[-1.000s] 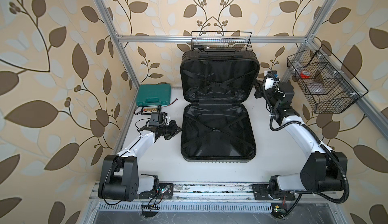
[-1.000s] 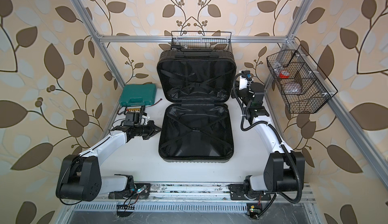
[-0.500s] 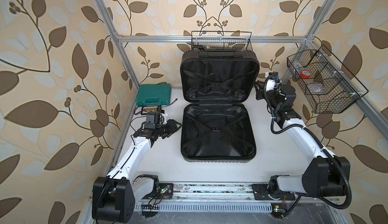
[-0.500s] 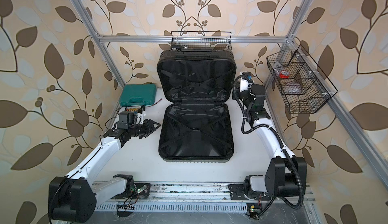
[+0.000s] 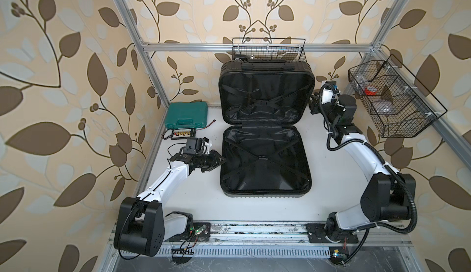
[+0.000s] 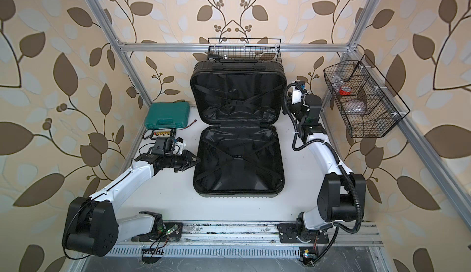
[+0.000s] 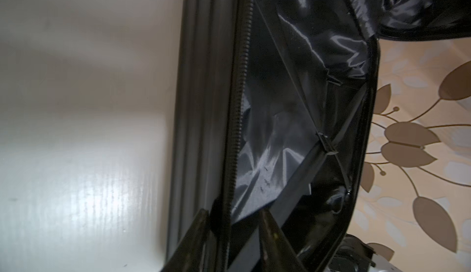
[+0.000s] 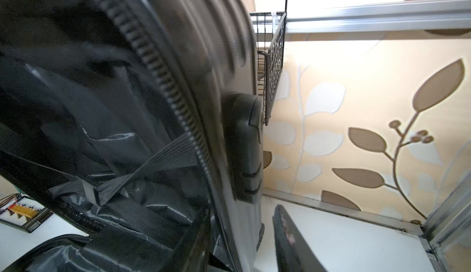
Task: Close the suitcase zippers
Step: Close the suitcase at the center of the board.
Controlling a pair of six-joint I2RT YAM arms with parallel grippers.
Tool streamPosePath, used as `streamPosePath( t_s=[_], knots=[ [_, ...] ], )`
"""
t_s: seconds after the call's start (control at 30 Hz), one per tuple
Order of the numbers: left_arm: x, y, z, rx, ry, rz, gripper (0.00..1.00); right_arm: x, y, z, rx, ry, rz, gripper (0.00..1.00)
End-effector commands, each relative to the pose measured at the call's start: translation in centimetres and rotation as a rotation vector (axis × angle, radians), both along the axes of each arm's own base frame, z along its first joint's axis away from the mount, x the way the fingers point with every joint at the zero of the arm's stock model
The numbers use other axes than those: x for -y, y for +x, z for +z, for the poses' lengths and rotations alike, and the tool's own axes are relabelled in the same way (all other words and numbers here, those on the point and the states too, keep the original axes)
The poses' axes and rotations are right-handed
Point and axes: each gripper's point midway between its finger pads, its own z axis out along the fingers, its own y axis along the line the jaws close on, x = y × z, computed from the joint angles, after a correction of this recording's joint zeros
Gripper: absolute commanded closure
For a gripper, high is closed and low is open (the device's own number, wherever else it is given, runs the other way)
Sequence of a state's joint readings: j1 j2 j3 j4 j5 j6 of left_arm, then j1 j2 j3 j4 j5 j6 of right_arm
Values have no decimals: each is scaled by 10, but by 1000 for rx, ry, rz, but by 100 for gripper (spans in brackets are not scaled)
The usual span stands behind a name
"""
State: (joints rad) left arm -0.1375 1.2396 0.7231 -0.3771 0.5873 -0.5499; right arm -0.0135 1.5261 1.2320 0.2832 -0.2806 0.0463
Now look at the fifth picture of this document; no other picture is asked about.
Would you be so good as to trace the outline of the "black hard-shell suitcase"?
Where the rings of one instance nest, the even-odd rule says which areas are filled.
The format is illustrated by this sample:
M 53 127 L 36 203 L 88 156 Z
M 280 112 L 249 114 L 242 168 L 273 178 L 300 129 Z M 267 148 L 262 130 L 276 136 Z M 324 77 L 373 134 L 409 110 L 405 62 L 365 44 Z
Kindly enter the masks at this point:
M 312 176 L 301 133 L 315 88 L 303 61 L 238 58 L 223 64 L 218 89 L 225 163 L 220 186 L 229 197 L 302 197 Z

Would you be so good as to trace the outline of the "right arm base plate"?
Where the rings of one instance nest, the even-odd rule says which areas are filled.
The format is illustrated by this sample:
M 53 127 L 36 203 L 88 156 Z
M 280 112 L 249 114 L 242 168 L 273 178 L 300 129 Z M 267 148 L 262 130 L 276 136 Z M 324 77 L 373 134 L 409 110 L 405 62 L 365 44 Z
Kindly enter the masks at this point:
M 328 227 L 327 224 L 321 223 L 306 224 L 305 228 L 310 243 L 359 243 L 357 235 L 352 230 L 342 230 L 338 227 Z

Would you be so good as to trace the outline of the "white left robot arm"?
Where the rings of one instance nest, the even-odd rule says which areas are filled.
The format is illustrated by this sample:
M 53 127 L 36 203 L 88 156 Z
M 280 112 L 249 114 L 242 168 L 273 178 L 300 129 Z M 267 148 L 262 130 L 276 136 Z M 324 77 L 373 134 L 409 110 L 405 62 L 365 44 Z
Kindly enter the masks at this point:
M 153 257 L 164 241 L 179 236 L 184 239 L 196 234 L 193 216 L 182 211 L 164 214 L 164 206 L 196 169 L 212 171 L 226 159 L 216 150 L 208 154 L 175 154 L 166 172 L 137 197 L 127 197 L 118 212 L 114 248 L 118 252 Z

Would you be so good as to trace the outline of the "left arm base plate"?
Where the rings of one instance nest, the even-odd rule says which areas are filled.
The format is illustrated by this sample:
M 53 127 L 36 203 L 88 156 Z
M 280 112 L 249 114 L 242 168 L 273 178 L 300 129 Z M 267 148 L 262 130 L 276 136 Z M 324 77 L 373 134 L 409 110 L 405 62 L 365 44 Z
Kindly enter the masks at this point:
M 180 235 L 175 235 L 168 239 L 169 242 L 182 243 L 189 240 L 192 236 L 197 236 L 197 242 L 208 242 L 210 238 L 212 224 L 209 222 L 194 222 Z

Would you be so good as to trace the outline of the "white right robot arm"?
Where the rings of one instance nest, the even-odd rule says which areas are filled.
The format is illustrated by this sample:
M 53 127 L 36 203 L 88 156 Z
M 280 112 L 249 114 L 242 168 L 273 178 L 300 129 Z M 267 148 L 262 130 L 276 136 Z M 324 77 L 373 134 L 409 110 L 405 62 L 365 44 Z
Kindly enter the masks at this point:
M 309 108 L 313 115 L 323 117 L 327 149 L 346 150 L 367 180 L 357 205 L 329 215 L 324 227 L 326 237 L 337 241 L 345 233 L 378 227 L 401 234 L 412 232 L 418 222 L 416 181 L 390 165 L 354 125 L 355 98 L 336 96 L 325 89 L 311 96 Z

